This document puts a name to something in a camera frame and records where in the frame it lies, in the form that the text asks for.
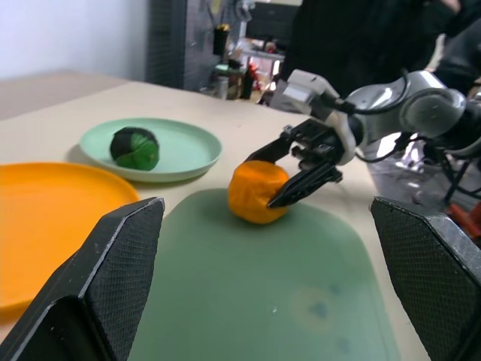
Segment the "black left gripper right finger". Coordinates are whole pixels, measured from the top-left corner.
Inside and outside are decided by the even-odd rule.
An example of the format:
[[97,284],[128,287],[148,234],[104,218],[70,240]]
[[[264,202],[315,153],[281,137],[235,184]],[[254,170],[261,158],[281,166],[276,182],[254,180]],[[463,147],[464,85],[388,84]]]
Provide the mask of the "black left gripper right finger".
[[374,198],[392,286],[432,360],[480,358],[480,249],[444,213]]

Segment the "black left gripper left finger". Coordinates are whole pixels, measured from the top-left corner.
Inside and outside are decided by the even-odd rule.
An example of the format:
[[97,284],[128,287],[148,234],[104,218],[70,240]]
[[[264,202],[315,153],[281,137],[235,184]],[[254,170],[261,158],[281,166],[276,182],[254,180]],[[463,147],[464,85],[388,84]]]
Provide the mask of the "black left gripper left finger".
[[3,360],[126,360],[153,279],[161,197],[105,214],[1,344]]

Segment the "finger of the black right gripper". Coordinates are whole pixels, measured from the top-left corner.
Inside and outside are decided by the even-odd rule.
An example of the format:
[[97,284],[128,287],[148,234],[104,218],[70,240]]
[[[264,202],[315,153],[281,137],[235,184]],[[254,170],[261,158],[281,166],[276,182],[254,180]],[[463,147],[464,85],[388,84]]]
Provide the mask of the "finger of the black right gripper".
[[291,138],[279,137],[278,139],[251,153],[247,157],[247,160],[275,164],[278,160],[289,154],[292,143],[293,140]]
[[289,179],[268,202],[269,208],[284,208],[307,198],[327,183],[338,183],[343,174],[328,162],[301,170]]

